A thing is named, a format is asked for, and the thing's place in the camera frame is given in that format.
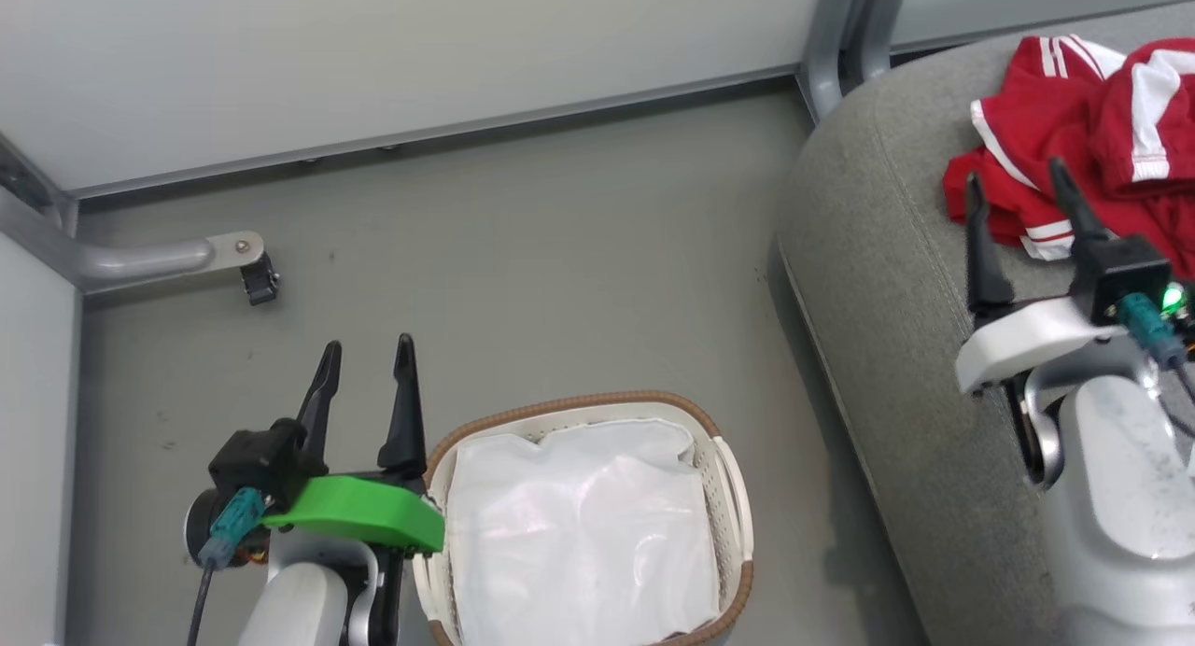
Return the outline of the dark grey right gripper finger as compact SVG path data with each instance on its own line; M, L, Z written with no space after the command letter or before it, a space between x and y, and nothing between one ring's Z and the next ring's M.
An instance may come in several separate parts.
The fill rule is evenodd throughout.
M1101 219L1093 213L1091 204L1078 186L1078 182L1067 170L1064 159L1050 158L1048 165L1050 186L1054 187L1055 201L1064 216L1067 217L1073 236L1072 246L1087 246L1114 241L1114 234L1108 230Z
M967 309L973 316L1006 316L1016 296L991 236L989 201L978 173L967 177L966 199Z

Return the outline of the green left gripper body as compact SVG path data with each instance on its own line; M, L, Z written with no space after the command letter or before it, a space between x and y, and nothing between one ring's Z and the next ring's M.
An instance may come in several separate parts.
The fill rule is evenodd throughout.
M326 536L433 554L443 550L445 517L404 487L362 476L315 476L284 513L266 513L261 527L295 527Z

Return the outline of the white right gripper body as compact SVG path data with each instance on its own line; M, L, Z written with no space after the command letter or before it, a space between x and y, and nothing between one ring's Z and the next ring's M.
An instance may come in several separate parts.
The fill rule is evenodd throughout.
M999 384L1012 375L1060 359L1098 339L1127 336L1119 324L1093 324L1076 299L1037 299L1003 313L978 310L952 364L961 394Z

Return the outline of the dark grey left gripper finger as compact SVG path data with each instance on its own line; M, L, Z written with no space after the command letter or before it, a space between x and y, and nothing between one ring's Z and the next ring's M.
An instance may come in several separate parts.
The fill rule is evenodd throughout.
M333 340L325 345L319 364L315 367L315 375L313 375L307 394L304 395L302 407L296 416L296 420L306 432L304 453L319 462L324 462L331 402L341 387L342 357L341 342Z
M427 449L413 336L397 343L393 377L396 396L384 447L376 451L376 468L392 485L424 485Z

